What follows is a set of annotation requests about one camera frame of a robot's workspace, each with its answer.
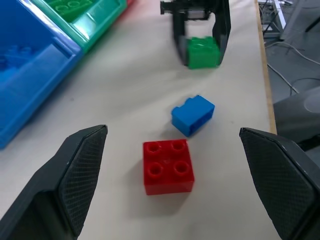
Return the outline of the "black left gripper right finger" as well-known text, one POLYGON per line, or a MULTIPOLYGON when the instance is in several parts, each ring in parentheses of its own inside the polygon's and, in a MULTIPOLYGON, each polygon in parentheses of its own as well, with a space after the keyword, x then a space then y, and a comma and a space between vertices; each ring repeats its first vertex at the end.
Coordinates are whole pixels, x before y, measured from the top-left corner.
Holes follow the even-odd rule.
POLYGON ((292 140, 242 127, 256 192, 281 240, 320 240, 320 167, 292 140))

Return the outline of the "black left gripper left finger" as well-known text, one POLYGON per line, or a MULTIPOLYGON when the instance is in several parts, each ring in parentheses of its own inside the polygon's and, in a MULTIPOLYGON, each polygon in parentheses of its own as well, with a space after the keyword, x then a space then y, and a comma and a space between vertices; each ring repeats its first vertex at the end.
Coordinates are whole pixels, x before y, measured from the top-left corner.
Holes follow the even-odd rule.
POLYGON ((97 187, 108 127, 68 136, 0 220, 0 240, 78 240, 97 187))

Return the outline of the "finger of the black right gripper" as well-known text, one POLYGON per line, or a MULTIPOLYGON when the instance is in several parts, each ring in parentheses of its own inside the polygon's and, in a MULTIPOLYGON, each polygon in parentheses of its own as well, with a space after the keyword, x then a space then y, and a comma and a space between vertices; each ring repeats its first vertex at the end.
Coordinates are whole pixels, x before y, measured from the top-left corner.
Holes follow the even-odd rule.
POLYGON ((174 11, 172 14, 172 35, 177 54, 184 66, 188 65, 188 40, 186 37, 185 13, 174 11))
POLYGON ((224 59, 231 32, 230 5, 229 0, 216 0, 215 5, 215 10, 213 11, 215 15, 215 23, 212 29, 212 36, 215 38, 219 48, 220 65, 224 59))

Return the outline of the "green toy building block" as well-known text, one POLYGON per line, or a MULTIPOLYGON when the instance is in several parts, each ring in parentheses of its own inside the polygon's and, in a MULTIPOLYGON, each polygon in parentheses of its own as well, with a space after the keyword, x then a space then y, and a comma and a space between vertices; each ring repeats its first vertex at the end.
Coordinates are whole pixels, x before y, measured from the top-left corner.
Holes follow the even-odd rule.
POLYGON ((48 0, 47 2, 68 23, 80 17, 93 3, 92 0, 48 0))
POLYGON ((188 68, 215 68, 220 65, 220 49, 212 36, 192 37, 187 45, 188 68))

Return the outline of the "dark grey rounded housing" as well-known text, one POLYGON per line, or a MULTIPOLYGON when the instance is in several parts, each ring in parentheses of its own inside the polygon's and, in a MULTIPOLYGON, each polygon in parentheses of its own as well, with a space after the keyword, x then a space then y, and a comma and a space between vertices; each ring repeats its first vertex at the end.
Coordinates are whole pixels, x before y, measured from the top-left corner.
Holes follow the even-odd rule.
POLYGON ((320 147, 320 86, 273 104, 277 134, 304 151, 320 147))

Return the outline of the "blue toy building block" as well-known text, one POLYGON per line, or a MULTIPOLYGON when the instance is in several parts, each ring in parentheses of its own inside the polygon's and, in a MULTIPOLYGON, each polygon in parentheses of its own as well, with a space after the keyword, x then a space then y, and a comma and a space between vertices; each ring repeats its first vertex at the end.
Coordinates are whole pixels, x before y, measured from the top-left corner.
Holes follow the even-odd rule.
POLYGON ((0 76, 8 76, 32 58, 33 50, 28 46, 9 45, 0 47, 0 76))
POLYGON ((172 109, 171 122, 184 136, 190 137, 212 118, 214 110, 213 103, 196 95, 172 109))

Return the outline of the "green plastic bin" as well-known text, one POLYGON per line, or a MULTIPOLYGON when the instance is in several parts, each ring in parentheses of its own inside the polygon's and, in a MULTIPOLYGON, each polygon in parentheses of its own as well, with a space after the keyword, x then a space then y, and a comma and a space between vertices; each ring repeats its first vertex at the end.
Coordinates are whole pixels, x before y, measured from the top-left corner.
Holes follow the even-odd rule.
POLYGON ((85 53, 128 6, 127 0, 92 0, 93 5, 88 10, 74 21, 67 22, 48 5, 49 0, 31 1, 73 39, 85 53))

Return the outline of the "red toy building block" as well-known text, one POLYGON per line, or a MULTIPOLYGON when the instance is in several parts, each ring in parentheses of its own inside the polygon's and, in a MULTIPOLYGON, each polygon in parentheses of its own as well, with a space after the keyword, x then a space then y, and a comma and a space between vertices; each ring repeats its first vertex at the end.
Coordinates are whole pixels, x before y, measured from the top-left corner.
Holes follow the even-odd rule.
POLYGON ((143 143, 143 184, 148 196, 189 193, 195 176, 186 139, 143 143))

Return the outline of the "blue plastic bin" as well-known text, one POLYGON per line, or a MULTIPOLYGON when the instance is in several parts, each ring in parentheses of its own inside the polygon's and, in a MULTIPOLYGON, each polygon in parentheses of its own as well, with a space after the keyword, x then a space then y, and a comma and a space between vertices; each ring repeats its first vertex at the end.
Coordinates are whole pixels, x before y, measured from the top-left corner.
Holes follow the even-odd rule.
POLYGON ((84 53, 30 0, 0 0, 0 48, 32 48, 31 59, 0 75, 0 149, 77 65, 84 53))

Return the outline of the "grey metal frame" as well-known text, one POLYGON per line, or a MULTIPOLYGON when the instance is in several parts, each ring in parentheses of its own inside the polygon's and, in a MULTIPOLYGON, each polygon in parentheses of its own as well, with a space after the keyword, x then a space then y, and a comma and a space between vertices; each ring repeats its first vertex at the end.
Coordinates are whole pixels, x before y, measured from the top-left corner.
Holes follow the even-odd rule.
MULTIPOLYGON (((256 0, 258 4, 262 35, 265 39, 287 41, 293 37, 301 12, 317 10, 320 13, 320 0, 256 0)), ((320 16, 304 30, 309 32, 320 23, 320 16)))

